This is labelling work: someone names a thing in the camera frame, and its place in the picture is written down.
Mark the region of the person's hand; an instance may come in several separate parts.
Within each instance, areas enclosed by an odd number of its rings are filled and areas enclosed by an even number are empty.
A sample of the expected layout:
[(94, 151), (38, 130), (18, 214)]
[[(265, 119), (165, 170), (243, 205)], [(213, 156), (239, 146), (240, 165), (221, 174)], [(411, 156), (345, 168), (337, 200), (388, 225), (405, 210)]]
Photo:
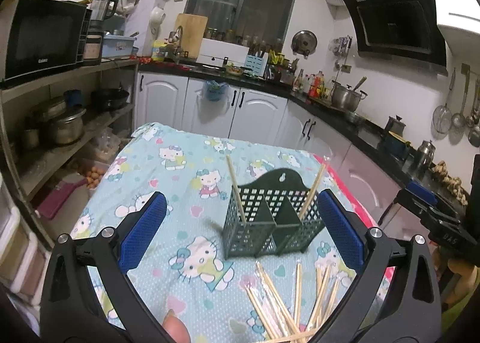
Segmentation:
[(191, 343), (191, 336), (185, 324), (176, 317), (173, 309), (170, 309), (163, 319), (163, 328), (176, 343)]

